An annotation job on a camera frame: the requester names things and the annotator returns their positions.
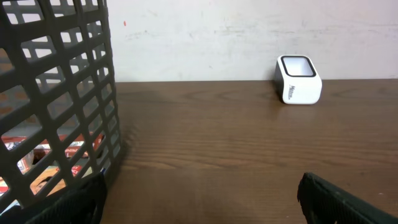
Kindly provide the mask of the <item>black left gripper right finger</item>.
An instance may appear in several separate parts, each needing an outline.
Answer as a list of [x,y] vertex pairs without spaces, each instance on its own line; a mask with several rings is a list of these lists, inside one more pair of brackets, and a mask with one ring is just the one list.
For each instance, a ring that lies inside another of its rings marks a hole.
[[307,223],[397,224],[392,216],[311,172],[303,174],[297,200]]

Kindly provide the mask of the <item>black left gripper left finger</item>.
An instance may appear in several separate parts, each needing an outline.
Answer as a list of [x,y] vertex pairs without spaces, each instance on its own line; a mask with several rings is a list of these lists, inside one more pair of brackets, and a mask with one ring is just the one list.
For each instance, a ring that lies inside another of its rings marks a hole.
[[100,223],[107,186],[102,173],[92,175],[27,209],[26,223]]

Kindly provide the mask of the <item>large white snack bag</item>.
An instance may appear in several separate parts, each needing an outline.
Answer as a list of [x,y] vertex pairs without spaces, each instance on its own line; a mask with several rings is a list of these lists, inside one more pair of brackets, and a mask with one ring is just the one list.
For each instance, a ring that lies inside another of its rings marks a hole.
[[[26,174],[28,173],[28,171],[33,169],[43,158],[41,158],[40,160],[35,159],[33,150],[31,150],[17,162],[17,166],[22,174]],[[81,172],[83,166],[88,162],[89,155],[86,151],[81,156],[81,159],[83,159],[83,165],[74,165],[71,168],[71,173],[73,177],[76,177]],[[34,195],[37,195],[49,183],[49,181],[54,178],[56,174],[59,173],[59,171],[60,166],[57,162],[54,162],[52,165],[47,166],[45,170],[30,183],[30,191]]]

